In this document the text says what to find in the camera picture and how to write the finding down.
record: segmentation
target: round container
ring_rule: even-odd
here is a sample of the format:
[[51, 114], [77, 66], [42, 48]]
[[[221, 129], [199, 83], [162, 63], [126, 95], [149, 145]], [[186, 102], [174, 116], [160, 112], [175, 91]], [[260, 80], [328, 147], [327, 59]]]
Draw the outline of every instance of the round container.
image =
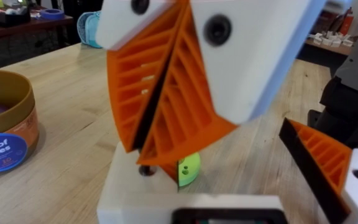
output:
[[[30, 81], [26, 77], [13, 72], [0, 71], [0, 104], [9, 107], [7, 111], [0, 113], [0, 133], [6, 134], [7, 138], [9, 138], [9, 134], [20, 136], [27, 145], [25, 156], [23, 155], [20, 161], [16, 159], [16, 164], [12, 167], [0, 168], [0, 172], [2, 172], [19, 165], [33, 153], [38, 143], [39, 130], [34, 94]], [[15, 152], [15, 146], [10, 146], [9, 150], [11, 150], [10, 153]]]

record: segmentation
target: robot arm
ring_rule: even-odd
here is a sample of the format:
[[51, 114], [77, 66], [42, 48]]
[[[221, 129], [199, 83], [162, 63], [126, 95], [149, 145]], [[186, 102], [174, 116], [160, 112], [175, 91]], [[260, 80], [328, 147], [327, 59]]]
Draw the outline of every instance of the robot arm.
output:
[[[120, 165], [137, 161], [143, 166], [158, 165], [177, 180], [177, 161], [265, 112], [324, 5], [342, 12], [348, 4], [346, 0], [327, 4], [325, 0], [105, 1], [96, 38], [108, 49], [109, 94], [122, 140], [118, 149], [139, 151], [139, 155], [132, 152], [127, 159], [116, 153], [109, 176], [117, 179]], [[341, 171], [331, 176], [324, 172], [324, 164], [310, 156], [309, 142], [302, 141], [297, 127], [286, 121], [282, 133], [287, 136], [281, 137], [317, 198], [332, 198], [319, 199], [330, 222], [358, 223], [358, 182], [355, 175], [348, 174], [358, 168], [358, 150], [345, 147], [341, 151], [345, 162], [338, 166]], [[305, 161], [309, 166], [302, 166]], [[211, 210], [173, 211], [222, 204], [232, 209], [250, 209], [252, 204], [258, 208], [280, 207], [274, 198], [244, 195], [236, 195], [236, 199], [251, 203], [238, 203], [227, 195], [181, 196], [175, 197], [173, 204], [164, 199], [156, 201], [144, 194], [171, 193], [175, 184], [157, 187], [155, 180], [141, 179], [132, 175], [134, 172], [127, 176], [130, 184], [118, 184], [108, 177], [99, 203], [99, 219], [163, 223], [173, 214], [178, 223], [192, 223], [194, 220], [181, 218], [204, 214], [198, 217], [202, 219], [211, 216]], [[162, 174], [157, 180], [159, 184], [166, 181]], [[322, 193], [317, 183], [326, 187]], [[139, 204], [140, 198], [145, 204]], [[147, 209], [151, 205], [159, 210]], [[233, 217], [244, 218], [237, 213], [231, 214]], [[245, 218], [260, 220], [261, 216]], [[277, 214], [268, 220], [286, 223], [285, 217]]]

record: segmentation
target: orange ribbed finger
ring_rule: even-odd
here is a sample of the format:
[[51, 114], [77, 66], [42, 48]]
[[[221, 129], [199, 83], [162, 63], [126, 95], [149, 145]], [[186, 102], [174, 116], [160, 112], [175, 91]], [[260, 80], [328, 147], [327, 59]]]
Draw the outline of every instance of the orange ribbed finger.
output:
[[290, 120], [305, 149], [340, 197], [346, 180], [352, 150], [337, 140], [304, 124]]
[[127, 152], [134, 150], [140, 121], [162, 77], [184, 10], [184, 4], [174, 4], [123, 48], [108, 51], [110, 102]]
[[187, 6], [138, 163], [176, 162], [235, 128], [214, 112], [191, 8]]

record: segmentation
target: wooden table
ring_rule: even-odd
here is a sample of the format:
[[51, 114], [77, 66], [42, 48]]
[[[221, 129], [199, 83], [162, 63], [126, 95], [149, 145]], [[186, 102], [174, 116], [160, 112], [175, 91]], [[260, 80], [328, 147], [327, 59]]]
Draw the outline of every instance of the wooden table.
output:
[[0, 37], [5, 37], [23, 32], [29, 32], [41, 29], [51, 29], [59, 26], [65, 26], [73, 23], [73, 18], [65, 16], [60, 20], [47, 20], [47, 19], [31, 19], [30, 22], [13, 27], [0, 27]]
[[350, 55], [351, 52], [352, 52], [352, 47], [348, 47], [348, 46], [345, 46], [343, 44], [341, 44], [339, 47], [331, 47], [331, 46], [328, 46], [328, 45], [325, 45], [325, 44], [320, 44], [320, 45], [315, 44], [313, 42], [313, 40], [306, 40], [305, 44], [312, 45], [312, 46], [315, 46], [315, 47], [319, 47], [321, 49], [329, 50], [331, 52], [339, 53], [339, 54], [346, 55], [346, 56]]
[[[31, 80], [41, 135], [28, 161], [0, 174], [0, 224], [97, 223], [119, 142], [105, 52], [73, 45], [3, 69]], [[328, 80], [328, 68], [295, 61], [267, 114], [202, 150], [199, 177], [180, 191], [279, 195], [290, 223], [326, 223], [278, 132], [285, 116], [306, 123], [322, 109]]]

